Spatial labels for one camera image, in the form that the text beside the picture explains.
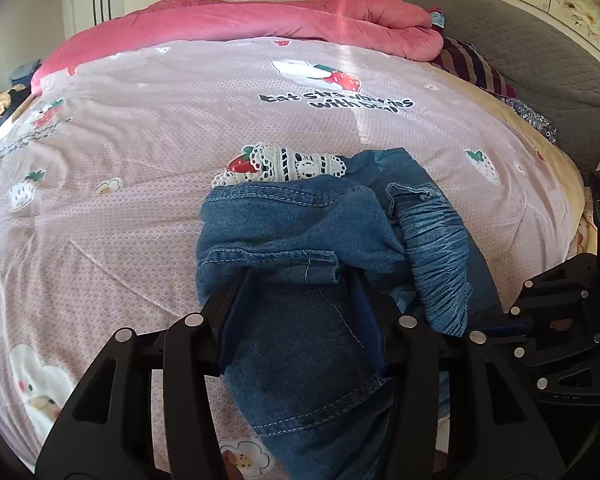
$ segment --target blue cloth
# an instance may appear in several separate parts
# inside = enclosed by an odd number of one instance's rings
[[[31,85],[31,79],[33,75],[36,73],[36,70],[40,68],[41,62],[39,59],[32,61],[30,63],[25,63],[24,65],[20,65],[16,70],[11,72],[9,79],[11,80],[11,84],[16,86],[18,84],[24,86]]]
[[[371,478],[386,433],[393,385],[350,329],[342,266],[364,269],[439,332],[460,335],[468,313],[499,308],[460,217],[408,153],[343,160],[343,178],[218,187],[201,210],[201,302],[241,266],[258,271],[259,297],[225,379],[294,480]]]

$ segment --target stuffed toy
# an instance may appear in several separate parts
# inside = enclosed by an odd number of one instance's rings
[[[12,90],[14,90],[16,92],[21,92],[25,88],[26,88],[26,86],[17,84],[17,85],[14,85],[13,87],[11,87],[6,92],[2,92],[0,94],[0,116],[4,113],[4,111],[7,108],[9,108],[9,105],[11,104],[11,94],[9,94],[9,92],[11,92]]]

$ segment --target white wall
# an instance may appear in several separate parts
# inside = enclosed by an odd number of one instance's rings
[[[13,69],[45,59],[62,41],[62,0],[0,0],[0,92]]]

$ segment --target pink blanket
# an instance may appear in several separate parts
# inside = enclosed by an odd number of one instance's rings
[[[32,80],[88,61],[175,40],[227,41],[275,36],[360,46],[414,61],[431,61],[442,37],[429,14],[400,0],[224,2],[162,0],[69,38]]]

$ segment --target striped cloth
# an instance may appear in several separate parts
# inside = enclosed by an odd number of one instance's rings
[[[502,97],[517,98],[517,92],[475,49],[471,43],[444,38],[440,55],[432,65]]]

